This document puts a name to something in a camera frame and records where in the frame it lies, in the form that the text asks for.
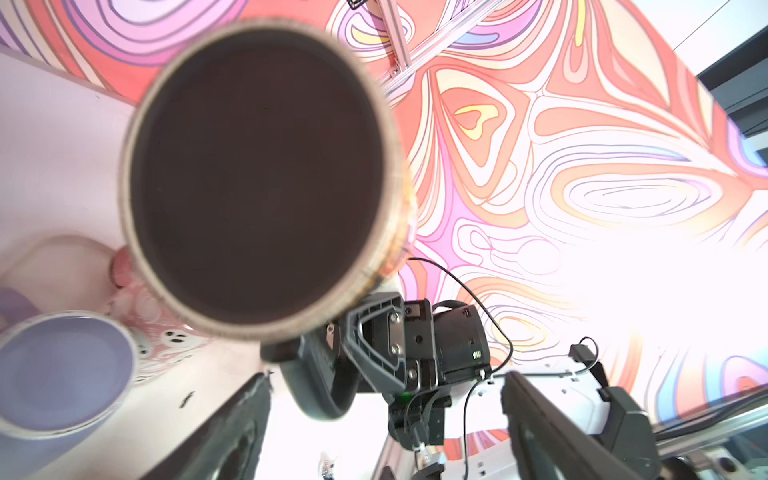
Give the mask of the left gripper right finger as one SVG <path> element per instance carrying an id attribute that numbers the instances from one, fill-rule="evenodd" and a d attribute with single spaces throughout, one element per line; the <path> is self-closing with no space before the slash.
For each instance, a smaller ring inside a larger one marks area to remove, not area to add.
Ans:
<path id="1" fill-rule="evenodd" d="M 581 431 L 521 373 L 505 375 L 501 403 L 522 479 L 638 477 Z"/>

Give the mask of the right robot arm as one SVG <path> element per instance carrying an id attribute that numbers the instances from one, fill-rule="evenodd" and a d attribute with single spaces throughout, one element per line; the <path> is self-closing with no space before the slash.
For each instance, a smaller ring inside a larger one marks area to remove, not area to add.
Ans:
<path id="1" fill-rule="evenodd" d="M 481 454 L 464 436 L 464 478 L 655 479 L 662 470 L 646 413 L 597 375 L 595 353 L 575 344 L 554 365 L 509 373 L 491 365 L 476 307 L 375 294 L 344 313 L 336 345 L 344 362 L 388 405 L 390 437 L 412 452 L 417 479 L 447 477 L 452 407 L 490 403 L 512 456 Z"/>

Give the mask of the black mug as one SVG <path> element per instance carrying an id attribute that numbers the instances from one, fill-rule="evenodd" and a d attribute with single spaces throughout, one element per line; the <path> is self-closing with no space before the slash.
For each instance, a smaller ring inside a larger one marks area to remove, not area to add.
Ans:
<path id="1" fill-rule="evenodd" d="M 397 273 L 416 230 L 397 124 L 353 53 L 286 18 L 193 42 L 134 113 L 119 209 L 166 308 L 260 342 L 306 414 L 346 413 L 359 374 L 327 327 Z"/>

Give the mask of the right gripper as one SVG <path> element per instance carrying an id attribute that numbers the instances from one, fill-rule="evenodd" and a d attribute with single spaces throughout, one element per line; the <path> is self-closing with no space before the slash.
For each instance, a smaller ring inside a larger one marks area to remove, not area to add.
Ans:
<path id="1" fill-rule="evenodd" d="M 371 294 L 338 319 L 340 348 L 377 393 L 420 393 L 491 376 L 474 306 L 434 312 L 427 300 Z"/>

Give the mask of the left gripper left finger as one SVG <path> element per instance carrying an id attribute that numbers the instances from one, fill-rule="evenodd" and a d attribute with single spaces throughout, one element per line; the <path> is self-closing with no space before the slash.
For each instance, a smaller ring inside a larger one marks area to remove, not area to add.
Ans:
<path id="1" fill-rule="evenodd" d="M 146 479 L 244 479 L 255 477 L 271 407 L 271 383 L 251 377 Z"/>

